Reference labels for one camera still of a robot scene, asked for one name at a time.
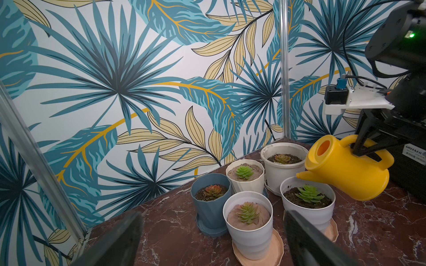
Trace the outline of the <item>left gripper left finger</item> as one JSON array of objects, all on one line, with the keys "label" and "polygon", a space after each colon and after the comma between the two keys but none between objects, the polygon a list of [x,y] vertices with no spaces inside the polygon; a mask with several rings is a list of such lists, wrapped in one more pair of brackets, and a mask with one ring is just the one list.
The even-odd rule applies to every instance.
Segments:
[{"label": "left gripper left finger", "polygon": [[144,228],[143,215],[134,213],[114,226],[73,266],[132,266]]}]

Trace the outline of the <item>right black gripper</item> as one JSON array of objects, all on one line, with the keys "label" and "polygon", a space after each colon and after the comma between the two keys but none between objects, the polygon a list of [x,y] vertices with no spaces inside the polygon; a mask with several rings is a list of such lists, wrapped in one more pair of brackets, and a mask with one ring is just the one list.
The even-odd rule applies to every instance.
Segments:
[{"label": "right black gripper", "polygon": [[426,85],[399,83],[386,97],[394,105],[388,109],[361,112],[354,144],[356,156],[403,144],[426,148]]}]

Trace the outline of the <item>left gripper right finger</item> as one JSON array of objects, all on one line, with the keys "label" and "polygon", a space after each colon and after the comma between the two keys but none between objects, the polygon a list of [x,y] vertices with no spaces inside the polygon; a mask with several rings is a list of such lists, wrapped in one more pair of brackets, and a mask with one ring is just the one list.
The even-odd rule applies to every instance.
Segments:
[{"label": "left gripper right finger", "polygon": [[356,266],[358,264],[297,211],[285,211],[284,225],[295,266]]}]

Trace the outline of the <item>white pot dark soil succulent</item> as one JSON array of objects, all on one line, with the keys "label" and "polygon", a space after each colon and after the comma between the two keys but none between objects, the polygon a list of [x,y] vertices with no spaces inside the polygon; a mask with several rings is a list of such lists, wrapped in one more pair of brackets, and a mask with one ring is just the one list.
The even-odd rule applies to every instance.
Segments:
[{"label": "white pot dark soil succulent", "polygon": [[280,193],[286,211],[297,211],[331,241],[337,240],[332,219],[336,195],[330,186],[290,177],[281,183]]}]

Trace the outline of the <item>yellow watering can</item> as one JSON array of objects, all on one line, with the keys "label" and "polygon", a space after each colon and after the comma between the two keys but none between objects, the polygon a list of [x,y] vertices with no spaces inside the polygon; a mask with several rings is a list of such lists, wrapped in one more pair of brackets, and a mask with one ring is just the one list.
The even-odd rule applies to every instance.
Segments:
[{"label": "yellow watering can", "polygon": [[380,161],[352,153],[351,144],[357,135],[341,140],[325,135],[310,148],[305,159],[306,171],[296,174],[305,180],[335,186],[357,201],[369,201],[379,196],[389,183],[388,169],[394,157],[387,150],[376,151]]}]

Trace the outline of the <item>white pot pink soil succulent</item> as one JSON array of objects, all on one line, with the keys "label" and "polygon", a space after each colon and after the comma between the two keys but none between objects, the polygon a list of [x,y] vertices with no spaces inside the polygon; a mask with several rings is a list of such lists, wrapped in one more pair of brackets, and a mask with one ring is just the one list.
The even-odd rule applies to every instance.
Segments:
[{"label": "white pot pink soil succulent", "polygon": [[243,191],[224,204],[223,217],[232,239],[233,251],[243,266],[278,266],[284,243],[273,228],[274,211],[264,195]]}]

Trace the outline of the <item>large white round pot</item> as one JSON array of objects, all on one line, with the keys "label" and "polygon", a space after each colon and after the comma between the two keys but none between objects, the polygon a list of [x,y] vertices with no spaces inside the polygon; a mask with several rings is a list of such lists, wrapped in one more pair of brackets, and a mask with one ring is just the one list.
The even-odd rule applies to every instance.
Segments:
[{"label": "large white round pot", "polygon": [[[265,164],[265,176],[267,189],[276,196],[280,196],[281,183],[296,176],[297,173],[305,170],[305,158],[308,150],[295,143],[273,143],[265,146],[260,156]],[[290,155],[291,159],[288,164],[281,164],[272,161],[275,155]]]}]

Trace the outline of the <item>white ribbed pot green succulent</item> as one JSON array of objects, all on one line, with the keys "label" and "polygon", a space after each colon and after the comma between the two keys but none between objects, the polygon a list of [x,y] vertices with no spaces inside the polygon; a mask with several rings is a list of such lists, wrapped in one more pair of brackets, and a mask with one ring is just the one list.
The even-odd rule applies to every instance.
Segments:
[{"label": "white ribbed pot green succulent", "polygon": [[231,182],[233,193],[251,191],[263,194],[265,169],[255,160],[241,159],[226,168],[226,176]]}]

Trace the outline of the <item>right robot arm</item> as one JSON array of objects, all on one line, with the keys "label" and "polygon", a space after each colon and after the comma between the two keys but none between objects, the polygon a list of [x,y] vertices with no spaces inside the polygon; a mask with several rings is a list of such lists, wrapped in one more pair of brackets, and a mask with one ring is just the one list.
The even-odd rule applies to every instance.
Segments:
[{"label": "right robot arm", "polygon": [[392,78],[380,72],[376,63],[405,69],[402,79],[389,91],[380,91],[392,109],[362,107],[352,144],[356,155],[371,155],[390,149],[396,156],[390,179],[426,201],[426,168],[412,157],[402,155],[426,151],[426,3],[410,1],[397,7],[376,30],[365,49],[365,56],[377,78]]}]

